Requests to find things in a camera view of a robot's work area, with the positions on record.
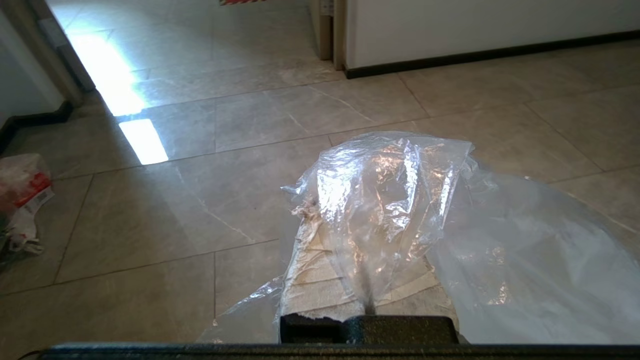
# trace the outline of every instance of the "white wall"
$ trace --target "white wall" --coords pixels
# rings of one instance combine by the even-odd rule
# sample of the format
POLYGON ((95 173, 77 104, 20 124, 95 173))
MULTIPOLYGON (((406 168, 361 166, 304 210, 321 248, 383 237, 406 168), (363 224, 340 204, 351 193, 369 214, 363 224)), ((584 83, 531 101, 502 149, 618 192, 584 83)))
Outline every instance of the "white wall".
POLYGON ((640 0, 349 0, 347 66, 640 29, 640 0))
POLYGON ((56 111, 64 101, 0 12, 0 126, 14 115, 56 111))

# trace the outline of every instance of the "tile floor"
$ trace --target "tile floor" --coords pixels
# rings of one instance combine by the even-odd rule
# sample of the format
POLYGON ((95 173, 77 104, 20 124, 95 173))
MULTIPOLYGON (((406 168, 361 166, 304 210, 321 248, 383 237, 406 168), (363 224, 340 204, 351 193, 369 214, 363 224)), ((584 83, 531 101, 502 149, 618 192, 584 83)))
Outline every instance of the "tile floor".
POLYGON ((0 272, 3 359, 195 341, 279 275, 279 186, 377 129, 470 140, 496 171, 592 205, 640 256, 640 42, 347 81, 316 59, 306 1, 50 3, 102 97, 6 152, 42 154, 57 196, 36 219, 45 253, 0 272))

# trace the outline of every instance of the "red and white package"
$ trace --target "red and white package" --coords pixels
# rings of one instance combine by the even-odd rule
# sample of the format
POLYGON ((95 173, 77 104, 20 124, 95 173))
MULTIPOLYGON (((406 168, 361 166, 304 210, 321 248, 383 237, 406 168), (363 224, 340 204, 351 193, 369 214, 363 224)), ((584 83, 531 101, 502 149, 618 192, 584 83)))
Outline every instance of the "red and white package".
POLYGON ((8 223, 11 251, 42 252, 34 216, 53 195, 51 175, 40 155, 0 159, 0 216, 8 223))

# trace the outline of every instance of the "wall baseboard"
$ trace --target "wall baseboard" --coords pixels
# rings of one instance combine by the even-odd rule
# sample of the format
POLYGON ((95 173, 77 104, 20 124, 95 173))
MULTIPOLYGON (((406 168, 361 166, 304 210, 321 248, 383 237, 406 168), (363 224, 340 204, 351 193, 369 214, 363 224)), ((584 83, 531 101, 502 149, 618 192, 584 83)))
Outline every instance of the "wall baseboard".
POLYGON ((71 102, 65 101, 60 107, 51 113, 36 115, 14 116, 7 119, 0 129, 0 153, 2 153, 22 127, 58 124, 66 122, 71 116, 74 107, 71 102))
POLYGON ((425 69, 428 67, 454 65, 459 63, 470 63, 473 61, 482 61, 482 60, 490 60, 490 59, 496 59, 496 58, 506 58, 508 56, 519 56, 519 55, 526 55, 526 54, 542 53, 544 51, 568 49, 571 47, 582 47, 582 46, 589 46, 589 45, 606 44, 608 42, 633 40, 637 38, 640 38, 640 30, 625 31, 622 33, 612 33, 612 34, 606 34, 606 35, 597 35, 594 37, 576 38, 576 39, 560 40, 560 41, 553 41, 553 42, 543 42, 540 44, 503 47, 502 49, 493 49, 493 50, 477 51, 474 53, 438 56, 436 58, 418 59, 418 60, 410 60, 410 61, 401 61, 397 63, 358 67, 355 69, 346 69, 344 71, 344 74, 346 75, 347 79, 355 79, 355 78, 362 78, 364 76, 389 74, 391 72, 418 70, 418 69, 425 69))

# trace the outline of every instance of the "transparent plastic sheet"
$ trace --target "transparent plastic sheet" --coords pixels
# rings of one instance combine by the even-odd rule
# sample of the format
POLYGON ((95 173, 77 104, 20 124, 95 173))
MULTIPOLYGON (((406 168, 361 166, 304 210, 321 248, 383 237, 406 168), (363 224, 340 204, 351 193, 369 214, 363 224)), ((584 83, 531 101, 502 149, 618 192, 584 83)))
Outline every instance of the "transparent plastic sheet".
MULTIPOLYGON (((468 143, 437 145, 449 141, 362 135, 322 153, 296 186, 283 188, 297 205, 341 201, 320 214, 333 231, 323 237, 339 254, 333 260, 345 290, 354 284, 353 294, 367 302, 420 275, 416 258, 424 256, 471 343, 640 343, 640 268, 602 216, 545 184, 480 169, 455 151, 468 143), (439 166, 428 176, 432 164, 439 166), (400 198, 403 192, 413 199, 400 198), (387 236, 398 229, 403 235, 387 236), (350 243, 337 243, 341 231, 350 243)), ((291 241, 285 252, 295 248, 291 241)), ((200 341, 276 343, 278 281, 219 316, 200 341)), ((409 299, 416 313, 432 312, 416 300, 409 299)))
POLYGON ((295 186, 295 204, 316 205, 324 239, 348 295, 371 312, 394 288, 427 272, 424 255, 442 238, 469 142, 385 131, 322 152, 295 186))

